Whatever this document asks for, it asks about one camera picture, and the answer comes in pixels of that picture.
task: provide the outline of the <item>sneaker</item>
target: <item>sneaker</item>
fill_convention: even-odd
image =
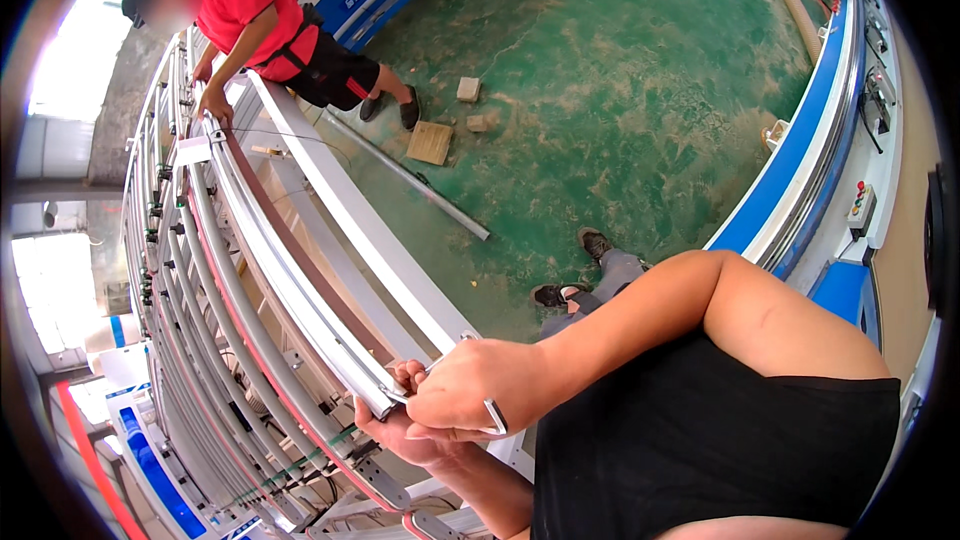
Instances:
[[[587,291],[587,287],[582,283],[541,283],[530,290],[530,300],[541,307],[565,306],[567,299],[560,290],[570,286],[583,292]]]
[[[614,247],[606,235],[592,227],[580,228],[580,231],[577,232],[577,242],[580,243],[580,247],[586,251],[586,254],[597,263],[600,263],[600,258],[603,257],[604,253]]]
[[[417,101],[417,89],[409,84],[407,84],[407,88],[410,89],[410,96],[414,99],[400,105],[400,121],[403,124],[403,129],[412,132],[420,120],[420,102]]]
[[[364,98],[360,104],[360,121],[366,122],[372,120],[380,110],[380,103],[383,102],[383,92],[377,98]]]

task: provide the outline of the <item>green epoxy floor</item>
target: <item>green epoxy floor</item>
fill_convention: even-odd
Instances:
[[[404,157],[391,98],[370,124],[343,118],[492,236],[322,121],[320,134],[478,331],[518,342],[555,315],[530,304],[534,285],[597,281],[581,226],[652,262],[702,246],[769,155],[762,126],[790,119],[812,69],[783,0],[412,0],[365,53],[417,87],[426,121],[454,127],[446,164]],[[462,76],[482,79],[477,103],[456,100]],[[467,130],[478,114],[486,133]]]

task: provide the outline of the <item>security camera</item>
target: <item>security camera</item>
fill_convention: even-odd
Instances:
[[[43,226],[53,227],[57,223],[57,203],[47,200],[43,203]]]

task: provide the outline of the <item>black strap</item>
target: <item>black strap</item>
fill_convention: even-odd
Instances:
[[[300,35],[304,33],[304,30],[311,26],[316,26],[318,29],[324,24],[324,18],[321,17],[320,13],[317,12],[317,9],[313,6],[312,2],[305,2],[300,6],[303,9],[303,21],[300,23],[299,27],[294,33],[294,37],[290,39],[289,42],[284,43],[280,48],[274,50],[272,54],[265,61],[256,64],[256,67],[263,68],[267,67],[271,61],[274,59],[283,57],[286,60],[296,66],[300,71],[305,71],[307,69],[307,64],[299,56],[294,54],[294,51],[290,49],[293,46],[294,42],[297,42],[297,39],[300,38]]]

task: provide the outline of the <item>brick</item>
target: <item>brick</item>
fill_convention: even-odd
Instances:
[[[414,134],[407,146],[407,156],[417,161],[443,165],[450,150],[450,136],[453,128],[449,125],[417,121]]]
[[[461,77],[460,86],[457,88],[457,101],[477,102],[480,97],[480,78],[479,77]]]
[[[466,118],[466,129],[471,132],[486,132],[487,122],[482,114],[471,114]]]

